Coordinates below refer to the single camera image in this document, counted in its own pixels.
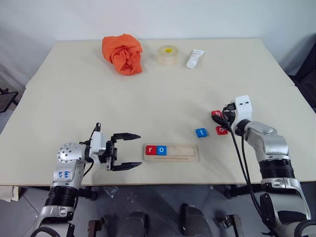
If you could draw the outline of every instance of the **white table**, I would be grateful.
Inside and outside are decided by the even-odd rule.
[[[2,185],[49,185],[60,145],[88,139],[97,122],[109,137],[141,135],[117,143],[117,163],[143,164],[122,172],[95,165],[84,185],[244,183],[231,137],[218,136],[209,116],[243,94],[250,96],[253,119],[286,138],[296,177],[316,180],[315,113],[259,39],[141,43],[143,73],[131,77],[117,74],[102,58],[98,41],[54,46],[0,135]],[[179,47],[178,65],[155,62],[164,44]],[[192,48],[206,53],[190,70],[184,65]],[[198,139],[194,130],[200,127],[210,136]],[[200,161],[143,161],[144,143],[195,143]],[[260,182],[254,151],[245,149],[252,181]]]

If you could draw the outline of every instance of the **gray floor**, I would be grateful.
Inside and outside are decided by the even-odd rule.
[[[207,217],[214,236],[234,237],[232,228],[219,229],[214,223],[216,213],[238,214],[246,237],[261,236],[266,227],[261,223],[248,195],[226,199],[209,185],[157,185],[118,186],[111,198],[102,187],[96,187],[99,198],[95,201],[80,198],[75,211],[75,237],[87,236],[89,220],[110,215],[110,229],[97,234],[114,237],[120,223],[136,210],[143,210],[150,217],[150,237],[180,236],[178,213],[182,203],[200,208]],[[304,183],[312,216],[316,218],[316,184]],[[33,224],[47,198],[46,191],[27,189],[18,202],[7,203],[0,200],[0,235],[6,237],[29,237]]]

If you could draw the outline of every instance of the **orange cloth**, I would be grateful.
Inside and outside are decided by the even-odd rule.
[[[115,70],[123,75],[142,72],[140,42],[131,35],[104,37],[102,40],[103,57],[114,64]]]

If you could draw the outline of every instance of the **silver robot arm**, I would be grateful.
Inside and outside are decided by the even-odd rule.
[[[252,107],[247,95],[237,97],[223,109],[225,120],[213,120],[230,132],[242,136],[255,150],[262,175],[260,209],[264,224],[278,237],[316,237],[316,222],[295,179],[284,137],[263,123],[252,121]]]
[[[114,165],[117,160],[117,139],[133,140],[140,136],[130,133],[114,134],[109,141],[97,123],[85,142],[67,143],[57,152],[57,166],[53,174],[48,198],[41,209],[31,237],[73,237],[75,226],[70,223],[77,206],[79,189],[87,163],[105,163],[107,170],[134,168],[141,162]]]

